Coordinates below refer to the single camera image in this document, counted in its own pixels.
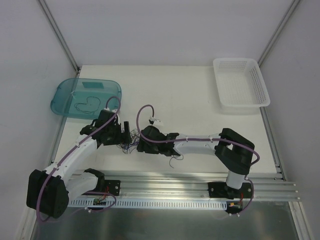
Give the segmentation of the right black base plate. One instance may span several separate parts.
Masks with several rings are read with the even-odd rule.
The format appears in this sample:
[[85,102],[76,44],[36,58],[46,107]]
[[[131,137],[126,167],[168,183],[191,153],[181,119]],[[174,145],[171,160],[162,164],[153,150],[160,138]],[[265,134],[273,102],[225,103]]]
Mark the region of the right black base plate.
[[253,196],[253,188],[249,182],[242,183],[240,189],[227,186],[225,182],[209,182],[208,194],[210,198],[224,199],[250,199]]

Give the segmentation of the teal translucent plastic bin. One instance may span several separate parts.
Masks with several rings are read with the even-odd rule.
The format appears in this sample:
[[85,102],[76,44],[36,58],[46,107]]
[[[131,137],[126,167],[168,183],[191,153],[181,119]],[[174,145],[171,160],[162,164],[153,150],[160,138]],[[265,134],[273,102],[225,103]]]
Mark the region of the teal translucent plastic bin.
[[122,98],[121,86],[113,80],[69,78],[58,85],[50,109],[63,117],[94,120],[105,107],[118,109],[113,96]]

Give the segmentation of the white perforated plastic basket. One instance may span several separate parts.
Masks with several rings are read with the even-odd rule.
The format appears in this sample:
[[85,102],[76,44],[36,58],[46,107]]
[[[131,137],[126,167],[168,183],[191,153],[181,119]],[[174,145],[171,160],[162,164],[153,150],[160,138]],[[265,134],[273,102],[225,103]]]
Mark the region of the white perforated plastic basket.
[[216,58],[213,70],[220,106],[225,113],[250,115],[270,105],[270,96],[256,60]]

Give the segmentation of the aluminium frame post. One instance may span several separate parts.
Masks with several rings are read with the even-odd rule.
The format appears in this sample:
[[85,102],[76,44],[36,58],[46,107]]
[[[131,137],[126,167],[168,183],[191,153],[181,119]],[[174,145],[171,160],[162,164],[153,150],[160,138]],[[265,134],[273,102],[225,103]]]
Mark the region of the aluminium frame post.
[[39,7],[41,8],[46,20],[48,21],[54,35],[56,36],[62,50],[64,51],[71,67],[73,68],[75,73],[78,74],[81,70],[80,66],[78,65],[75,57],[73,56],[65,38],[64,38],[64,35],[63,35],[62,31],[60,30],[60,27],[58,26],[52,11],[50,10],[50,7],[49,7],[47,1],[46,0],[37,0],[37,3],[39,5]]
[[283,33],[285,27],[289,23],[292,16],[297,11],[297,8],[301,4],[302,0],[292,0],[289,4],[287,10],[285,11],[283,17],[281,18],[280,22],[278,23],[277,27],[275,28],[271,38],[267,42],[265,48],[263,49],[261,56],[259,57],[257,64],[261,67],[264,62],[266,61],[268,55],[272,52],[273,48],[275,47],[278,39],[280,38],[281,34]]

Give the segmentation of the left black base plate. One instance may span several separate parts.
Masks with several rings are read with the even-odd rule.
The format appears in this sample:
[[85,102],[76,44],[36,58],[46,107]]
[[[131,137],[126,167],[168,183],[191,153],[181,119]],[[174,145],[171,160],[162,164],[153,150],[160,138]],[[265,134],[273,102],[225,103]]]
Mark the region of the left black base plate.
[[104,193],[109,193],[114,196],[119,196],[121,190],[121,181],[120,180],[110,180],[105,179],[102,191]]

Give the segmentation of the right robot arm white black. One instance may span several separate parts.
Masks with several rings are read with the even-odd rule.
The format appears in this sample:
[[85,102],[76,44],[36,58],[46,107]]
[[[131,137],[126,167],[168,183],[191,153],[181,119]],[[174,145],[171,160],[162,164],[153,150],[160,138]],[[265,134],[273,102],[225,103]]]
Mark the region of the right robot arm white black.
[[230,128],[223,128],[219,134],[192,136],[177,132],[163,134],[151,125],[140,132],[137,151],[167,157],[187,154],[217,157],[228,169],[228,174],[223,188],[213,193],[230,200],[241,197],[245,176],[249,174],[256,154],[255,145]]

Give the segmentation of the right aluminium frame post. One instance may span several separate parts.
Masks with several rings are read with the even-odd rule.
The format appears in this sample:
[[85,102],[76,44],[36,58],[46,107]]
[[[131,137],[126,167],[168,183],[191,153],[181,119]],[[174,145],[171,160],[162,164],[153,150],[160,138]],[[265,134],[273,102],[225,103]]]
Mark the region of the right aluminium frame post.
[[259,57],[257,64],[261,67],[264,62],[266,61],[268,55],[272,52],[273,48],[275,47],[278,39],[280,38],[281,34],[283,33],[285,27],[289,23],[292,16],[297,11],[297,8],[301,4],[302,0],[292,0],[289,4],[287,10],[285,11],[283,17],[281,18],[280,22],[278,23],[277,27],[275,28],[271,38],[267,42],[265,48],[263,49],[261,56]]

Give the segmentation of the left aluminium frame post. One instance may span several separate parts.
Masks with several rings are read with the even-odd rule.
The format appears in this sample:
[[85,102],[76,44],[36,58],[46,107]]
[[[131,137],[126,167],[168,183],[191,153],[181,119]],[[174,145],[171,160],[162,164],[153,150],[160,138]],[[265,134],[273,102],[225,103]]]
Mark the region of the left aluminium frame post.
[[50,7],[49,7],[47,1],[46,0],[37,0],[37,3],[39,5],[39,7],[41,8],[46,20],[48,21],[54,35],[56,36],[62,50],[64,51],[71,67],[73,68],[75,73],[78,74],[81,70],[80,66],[78,65],[75,57],[73,56],[65,38],[64,38],[64,35],[63,35],[62,31],[60,30],[60,27],[58,26],[52,11],[50,10]]

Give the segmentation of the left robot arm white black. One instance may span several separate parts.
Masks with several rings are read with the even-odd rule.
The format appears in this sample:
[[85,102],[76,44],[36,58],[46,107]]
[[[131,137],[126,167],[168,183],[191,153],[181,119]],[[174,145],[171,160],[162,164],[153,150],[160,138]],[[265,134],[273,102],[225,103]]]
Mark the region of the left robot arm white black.
[[60,160],[29,175],[26,205],[35,210],[38,217],[45,214],[58,219],[69,202],[82,194],[101,194],[105,189],[105,175],[101,171],[88,168],[76,178],[72,175],[100,146],[131,141],[129,122],[120,122],[117,112],[103,109],[98,118],[81,129],[73,146]]

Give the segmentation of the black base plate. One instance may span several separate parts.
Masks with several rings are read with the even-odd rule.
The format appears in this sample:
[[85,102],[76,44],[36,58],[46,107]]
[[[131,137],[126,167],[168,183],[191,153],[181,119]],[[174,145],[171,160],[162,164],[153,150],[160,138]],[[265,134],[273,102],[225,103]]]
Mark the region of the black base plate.
[[210,198],[224,199],[250,199],[253,196],[253,188],[249,182],[242,183],[240,189],[227,186],[225,182],[209,182],[208,194]]
[[102,191],[104,193],[109,193],[114,196],[119,196],[121,190],[121,181],[120,180],[110,180],[105,179]]

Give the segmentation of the aluminium mounting rail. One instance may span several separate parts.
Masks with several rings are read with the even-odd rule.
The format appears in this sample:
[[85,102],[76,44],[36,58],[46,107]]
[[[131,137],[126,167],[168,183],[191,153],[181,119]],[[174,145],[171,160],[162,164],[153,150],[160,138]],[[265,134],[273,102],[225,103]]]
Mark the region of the aluminium mounting rail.
[[[120,180],[120,196],[149,199],[208,199],[209,182],[224,182],[226,173],[142,172],[104,170],[108,180]],[[255,201],[300,202],[298,187],[280,173],[251,173]]]

